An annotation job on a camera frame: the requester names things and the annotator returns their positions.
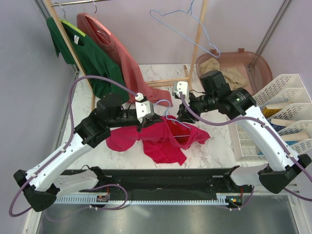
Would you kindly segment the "magenta t shirt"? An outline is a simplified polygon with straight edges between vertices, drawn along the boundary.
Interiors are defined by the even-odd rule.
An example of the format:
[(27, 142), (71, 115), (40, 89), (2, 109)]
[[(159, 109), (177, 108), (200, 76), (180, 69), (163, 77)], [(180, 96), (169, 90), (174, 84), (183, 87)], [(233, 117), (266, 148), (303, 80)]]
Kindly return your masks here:
[(120, 127), (111, 131), (106, 139), (109, 149), (117, 152), (129, 150), (137, 141), (143, 144), (144, 153), (155, 163), (178, 163), (182, 165), (187, 157), (181, 150), (187, 150), (193, 143), (205, 144), (211, 137), (208, 132), (193, 125), (186, 124), (191, 130), (173, 124), (165, 117), (161, 123), (143, 128), (141, 132), (136, 126)]

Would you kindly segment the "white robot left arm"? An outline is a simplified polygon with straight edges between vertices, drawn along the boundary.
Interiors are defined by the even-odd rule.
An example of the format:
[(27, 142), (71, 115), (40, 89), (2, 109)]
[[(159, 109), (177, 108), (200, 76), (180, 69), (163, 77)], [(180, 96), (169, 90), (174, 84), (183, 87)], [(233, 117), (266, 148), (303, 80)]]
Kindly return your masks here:
[(80, 190), (105, 190), (107, 180), (101, 176), (99, 168), (75, 175), (63, 175), (63, 172), (79, 157), (109, 138), (111, 128), (135, 126), (137, 131), (141, 131), (162, 121), (143, 94), (138, 95), (134, 109), (123, 109), (118, 94), (106, 94), (89, 116), (73, 129), (64, 144), (34, 168), (14, 173), (19, 193), (24, 194), (31, 209), (41, 212), (63, 195)]

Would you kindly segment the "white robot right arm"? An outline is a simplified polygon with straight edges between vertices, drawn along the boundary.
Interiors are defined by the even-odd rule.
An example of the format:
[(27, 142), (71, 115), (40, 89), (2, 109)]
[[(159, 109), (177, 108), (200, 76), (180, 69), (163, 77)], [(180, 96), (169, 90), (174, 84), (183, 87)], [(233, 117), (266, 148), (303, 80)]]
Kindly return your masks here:
[(300, 173), (311, 179), (306, 171), (311, 158), (307, 154), (299, 154), (282, 139), (247, 90), (231, 90), (218, 70), (203, 74), (200, 83), (204, 94), (199, 97), (191, 93), (188, 82), (174, 84), (173, 96), (182, 101), (178, 120), (187, 123), (201, 121), (211, 126), (236, 123), (252, 138), (267, 161), (261, 166), (231, 168), (223, 179), (227, 191), (260, 184), (269, 192), (278, 194), (286, 190)]

